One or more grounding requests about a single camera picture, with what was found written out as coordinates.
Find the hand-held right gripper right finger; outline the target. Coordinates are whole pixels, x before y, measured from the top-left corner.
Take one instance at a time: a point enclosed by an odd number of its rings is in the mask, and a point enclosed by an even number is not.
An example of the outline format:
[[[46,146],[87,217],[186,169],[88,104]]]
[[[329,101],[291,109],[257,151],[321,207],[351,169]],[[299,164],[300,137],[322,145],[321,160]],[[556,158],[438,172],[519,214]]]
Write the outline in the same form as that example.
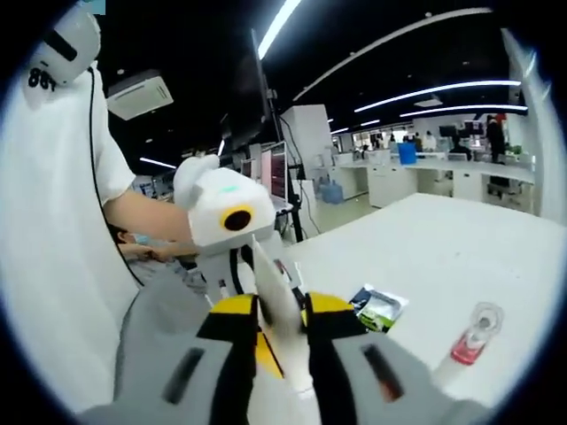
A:
[[[439,389],[429,368],[368,332],[341,298],[306,295],[309,373],[323,424],[484,424],[487,409]]]

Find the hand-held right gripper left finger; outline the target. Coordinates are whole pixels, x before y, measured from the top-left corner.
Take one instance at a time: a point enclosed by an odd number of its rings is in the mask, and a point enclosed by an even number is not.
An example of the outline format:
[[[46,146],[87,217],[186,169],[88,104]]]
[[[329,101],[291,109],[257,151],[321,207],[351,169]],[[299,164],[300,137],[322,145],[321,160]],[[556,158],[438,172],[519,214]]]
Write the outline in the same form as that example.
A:
[[[256,376],[258,303],[224,298],[196,328],[172,333],[138,297],[123,327],[113,402],[81,424],[246,424]]]

